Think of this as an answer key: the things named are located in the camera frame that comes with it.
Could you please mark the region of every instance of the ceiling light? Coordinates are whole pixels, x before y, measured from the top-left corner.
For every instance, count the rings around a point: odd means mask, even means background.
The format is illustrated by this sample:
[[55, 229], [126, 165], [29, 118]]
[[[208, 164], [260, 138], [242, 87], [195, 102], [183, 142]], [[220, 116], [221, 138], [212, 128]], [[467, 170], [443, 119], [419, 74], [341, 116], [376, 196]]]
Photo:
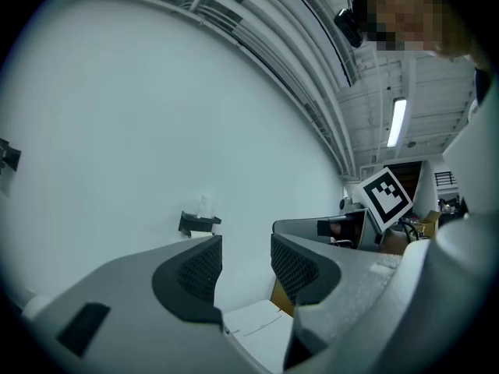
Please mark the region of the ceiling light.
[[397, 145], [398, 135], [404, 122], [405, 106], [407, 100], [405, 98], [398, 98], [394, 100], [393, 119], [391, 120], [390, 137], [388, 137], [387, 147]]

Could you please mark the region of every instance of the person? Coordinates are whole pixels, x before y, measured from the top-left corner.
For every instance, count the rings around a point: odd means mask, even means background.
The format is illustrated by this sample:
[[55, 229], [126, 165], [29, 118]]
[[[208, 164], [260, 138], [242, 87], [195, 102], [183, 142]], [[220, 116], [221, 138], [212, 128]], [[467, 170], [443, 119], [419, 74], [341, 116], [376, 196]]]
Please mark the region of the person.
[[428, 51], [442, 58], [466, 57], [476, 68], [480, 105], [492, 79], [487, 55], [449, 0], [352, 0], [356, 23], [381, 50]]

